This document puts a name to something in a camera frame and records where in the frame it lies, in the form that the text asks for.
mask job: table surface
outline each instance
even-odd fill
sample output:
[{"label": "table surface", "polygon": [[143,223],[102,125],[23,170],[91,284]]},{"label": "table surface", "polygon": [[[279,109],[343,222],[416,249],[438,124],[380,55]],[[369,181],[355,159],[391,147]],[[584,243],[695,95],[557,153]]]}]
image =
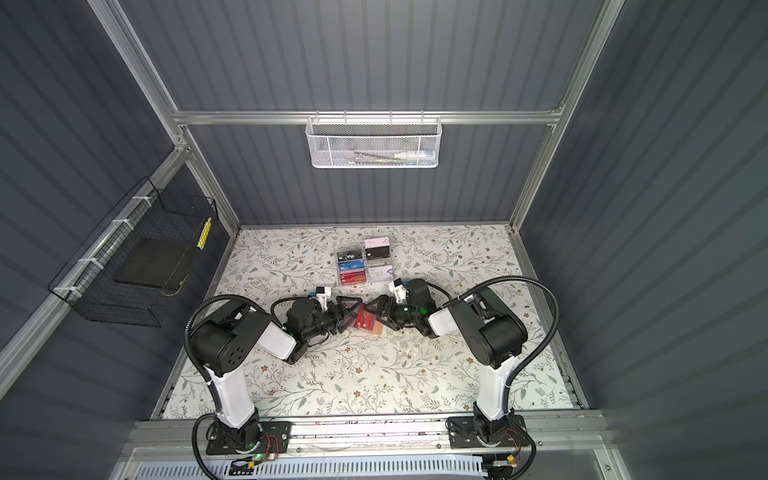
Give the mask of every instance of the table surface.
[{"label": "table surface", "polygon": [[[334,296],[371,300],[387,293],[386,283],[339,288],[333,249],[383,236],[392,242],[397,276],[423,278],[450,293],[494,276],[521,274],[502,225],[242,230],[216,293],[248,296],[265,309],[318,285],[334,285]],[[528,287],[503,283],[493,290],[525,323],[526,355],[545,334]],[[442,294],[432,295],[441,305]],[[282,321],[289,306],[276,307]],[[245,359],[245,375],[262,416],[464,412],[478,391],[478,365],[460,335],[427,339],[415,329],[385,328],[380,336],[333,336],[292,366],[254,348]],[[515,409],[573,406],[549,347],[512,384],[510,401]],[[187,359],[163,418],[192,419],[213,409]]]}]

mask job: gray wall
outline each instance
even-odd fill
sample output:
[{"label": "gray wall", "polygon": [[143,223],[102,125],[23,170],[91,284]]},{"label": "gray wall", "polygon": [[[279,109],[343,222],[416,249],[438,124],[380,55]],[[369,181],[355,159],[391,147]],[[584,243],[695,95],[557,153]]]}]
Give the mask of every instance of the gray wall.
[{"label": "gray wall", "polygon": [[[556,108],[599,0],[122,5],[182,110]],[[435,170],[323,171],[301,127],[192,131],[243,224],[508,220],[545,127],[448,126]]]},{"label": "gray wall", "polygon": [[766,18],[628,2],[523,226],[635,478],[765,475]]},{"label": "gray wall", "polygon": [[242,224],[509,220],[544,125],[447,125],[437,168],[319,169],[304,127],[191,128]]},{"label": "gray wall", "polygon": [[[172,144],[85,2],[0,2],[0,346]],[[186,168],[168,187],[200,194]],[[228,241],[216,225],[161,328],[71,313],[0,400],[0,478],[106,478],[151,413]]]},{"label": "gray wall", "polygon": [[173,147],[84,2],[0,2],[0,346]]}]

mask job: white mesh basket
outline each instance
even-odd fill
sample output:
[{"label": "white mesh basket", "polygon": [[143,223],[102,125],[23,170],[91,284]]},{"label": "white mesh basket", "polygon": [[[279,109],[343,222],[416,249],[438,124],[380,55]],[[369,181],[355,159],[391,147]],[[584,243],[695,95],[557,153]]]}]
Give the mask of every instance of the white mesh basket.
[{"label": "white mesh basket", "polygon": [[441,136],[439,118],[418,124],[306,122],[306,140],[317,168],[437,167]]}]

